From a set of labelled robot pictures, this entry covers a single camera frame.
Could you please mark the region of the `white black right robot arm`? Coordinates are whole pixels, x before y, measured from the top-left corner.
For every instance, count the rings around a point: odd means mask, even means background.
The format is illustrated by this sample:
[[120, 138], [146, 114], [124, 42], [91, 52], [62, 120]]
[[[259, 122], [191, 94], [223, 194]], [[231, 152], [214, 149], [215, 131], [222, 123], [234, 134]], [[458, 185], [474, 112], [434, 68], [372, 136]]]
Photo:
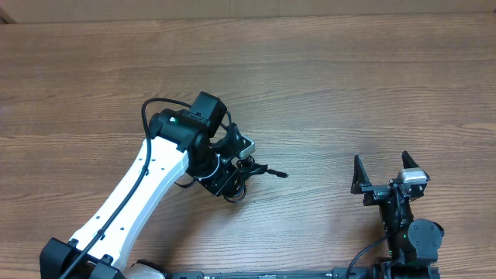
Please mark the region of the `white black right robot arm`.
[[[359, 155], [353, 158], [353, 180], [350, 192], [363, 196], [365, 206], [378, 206], [384, 236], [362, 249], [346, 269], [347, 278], [439, 278], [431, 267], [438, 260], [444, 228], [428, 219], [416, 219], [411, 202], [421, 198], [430, 176], [412, 159], [401, 153], [403, 168], [387, 184], [374, 185]], [[386, 243], [388, 257], [377, 259], [367, 268], [356, 268], [356, 262], [373, 248]]]

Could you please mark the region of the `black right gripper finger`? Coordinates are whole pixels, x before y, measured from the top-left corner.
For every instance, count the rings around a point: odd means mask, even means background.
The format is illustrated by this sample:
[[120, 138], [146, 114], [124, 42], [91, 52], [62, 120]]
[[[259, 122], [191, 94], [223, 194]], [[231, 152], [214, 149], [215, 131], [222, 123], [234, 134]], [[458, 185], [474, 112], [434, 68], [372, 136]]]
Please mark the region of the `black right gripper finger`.
[[402, 163], [404, 169], [419, 168], [419, 165], [412, 159], [407, 150], [401, 153]]
[[357, 154], [353, 158], [353, 180], [350, 193], [354, 195], [365, 194], [372, 190], [372, 184], [363, 167], [360, 156]]

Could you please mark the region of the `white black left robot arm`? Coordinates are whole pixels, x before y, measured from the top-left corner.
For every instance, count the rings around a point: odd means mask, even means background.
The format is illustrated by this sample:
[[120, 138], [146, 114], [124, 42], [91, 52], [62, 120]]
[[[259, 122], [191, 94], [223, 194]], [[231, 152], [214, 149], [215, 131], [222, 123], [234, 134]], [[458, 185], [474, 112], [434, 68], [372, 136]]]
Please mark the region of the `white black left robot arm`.
[[233, 158], [246, 159], [255, 148], [234, 122], [226, 135], [212, 137], [229, 118], [219, 98], [202, 92], [180, 111], [164, 109], [143, 117], [146, 138], [115, 190], [68, 242], [52, 238], [40, 254], [40, 276], [50, 278], [166, 278], [150, 262], [127, 264], [144, 225], [162, 197], [183, 174], [215, 196], [237, 196], [239, 171]]

